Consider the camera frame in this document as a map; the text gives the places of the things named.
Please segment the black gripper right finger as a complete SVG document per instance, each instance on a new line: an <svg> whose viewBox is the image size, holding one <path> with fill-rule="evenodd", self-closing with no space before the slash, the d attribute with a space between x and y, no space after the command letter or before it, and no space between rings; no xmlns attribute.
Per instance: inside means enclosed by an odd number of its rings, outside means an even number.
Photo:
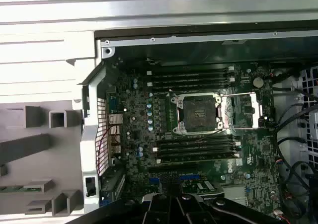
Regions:
<svg viewBox="0 0 318 224"><path fill-rule="evenodd" d="M209 204L195 194L185 193L174 182L174 199L189 224L280 224L281 221L226 198L214 198Z"/></svg>

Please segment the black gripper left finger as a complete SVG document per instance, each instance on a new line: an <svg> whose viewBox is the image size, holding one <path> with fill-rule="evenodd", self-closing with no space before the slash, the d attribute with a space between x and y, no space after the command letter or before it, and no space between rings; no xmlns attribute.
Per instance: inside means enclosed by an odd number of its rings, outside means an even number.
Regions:
<svg viewBox="0 0 318 224"><path fill-rule="evenodd" d="M162 191L147 195L140 203L132 198L121 198L106 206L82 215L72 224L167 224L175 183L162 184Z"/></svg>

